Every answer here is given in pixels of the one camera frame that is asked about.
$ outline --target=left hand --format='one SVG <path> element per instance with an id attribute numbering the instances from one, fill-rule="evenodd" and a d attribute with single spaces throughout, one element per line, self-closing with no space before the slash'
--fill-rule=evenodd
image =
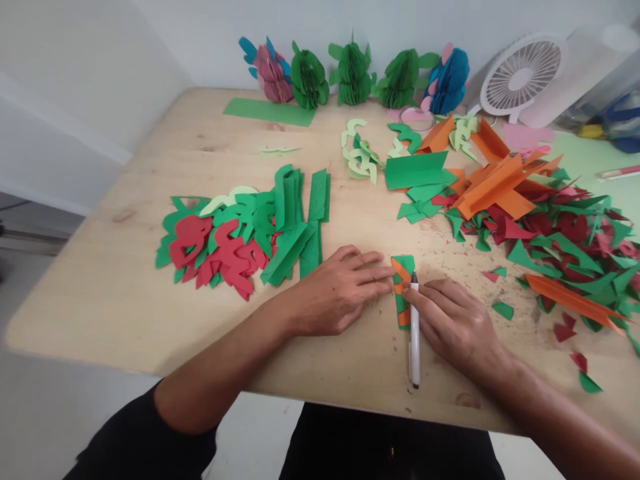
<path id="1" fill-rule="evenodd" d="M 393 285 L 392 267 L 372 267 L 384 255 L 360 253 L 353 245 L 340 247 L 316 270 L 264 307 L 286 318 L 288 336 L 339 335 L 362 314 L 366 304 L 387 293 Z"/>

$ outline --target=paper towel roll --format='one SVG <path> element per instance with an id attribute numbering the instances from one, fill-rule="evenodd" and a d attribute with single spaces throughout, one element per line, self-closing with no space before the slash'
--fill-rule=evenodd
<path id="1" fill-rule="evenodd" d="M 528 127 L 546 127 L 555 120 L 638 50 L 640 37 L 624 25 L 590 25 L 574 31 L 567 46 L 569 57 L 563 74 L 520 112 L 519 120 Z"/>

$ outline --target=white fan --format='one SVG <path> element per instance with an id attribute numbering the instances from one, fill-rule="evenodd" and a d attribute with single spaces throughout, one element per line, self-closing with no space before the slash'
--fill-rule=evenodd
<path id="1" fill-rule="evenodd" d="M 508 115 L 509 123 L 516 123 L 520 110 L 560 76 L 567 52 L 566 40 L 552 33 L 532 33 L 516 40 L 498 54 L 480 98 L 468 113 L 475 115 L 482 109 L 491 115 Z"/>

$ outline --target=right hand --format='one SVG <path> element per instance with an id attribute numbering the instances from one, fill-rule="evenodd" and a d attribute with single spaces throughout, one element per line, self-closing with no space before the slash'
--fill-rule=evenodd
<path id="1" fill-rule="evenodd" d="M 403 297 L 420 314 L 420 330 L 434 352 L 470 380 L 489 386 L 502 378 L 511 354 L 495 334 L 487 308 L 458 282 L 405 282 Z"/>

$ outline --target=marker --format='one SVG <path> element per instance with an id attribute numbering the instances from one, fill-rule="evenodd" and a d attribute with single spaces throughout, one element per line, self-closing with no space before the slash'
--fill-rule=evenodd
<path id="1" fill-rule="evenodd" d="M 418 290 L 418 276 L 413 271 L 411 276 L 411 288 Z M 411 306 L 411 341 L 409 342 L 409 378 L 413 388 L 420 387 L 420 315 L 415 307 Z"/>

